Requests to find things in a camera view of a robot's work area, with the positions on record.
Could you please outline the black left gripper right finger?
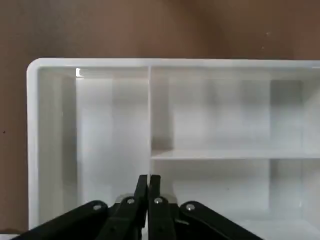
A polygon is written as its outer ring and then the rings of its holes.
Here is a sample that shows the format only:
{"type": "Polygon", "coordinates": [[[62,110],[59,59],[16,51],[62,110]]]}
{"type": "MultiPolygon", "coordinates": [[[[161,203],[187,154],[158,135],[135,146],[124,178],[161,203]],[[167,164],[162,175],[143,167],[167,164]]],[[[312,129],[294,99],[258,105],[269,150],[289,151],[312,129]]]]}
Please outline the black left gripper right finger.
{"type": "Polygon", "coordinates": [[[260,240],[256,234],[197,201],[182,205],[161,195],[161,176],[151,175],[148,187],[150,240],[260,240]]]}

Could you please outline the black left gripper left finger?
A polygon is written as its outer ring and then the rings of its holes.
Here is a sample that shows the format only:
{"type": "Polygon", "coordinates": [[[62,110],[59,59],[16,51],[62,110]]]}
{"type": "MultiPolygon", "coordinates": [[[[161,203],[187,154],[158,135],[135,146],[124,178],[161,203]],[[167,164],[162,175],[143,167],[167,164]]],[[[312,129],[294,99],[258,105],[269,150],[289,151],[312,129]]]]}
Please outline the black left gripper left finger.
{"type": "Polygon", "coordinates": [[[148,207],[148,177],[132,195],[108,206],[93,200],[18,236],[17,240],[139,240],[148,207]]]}

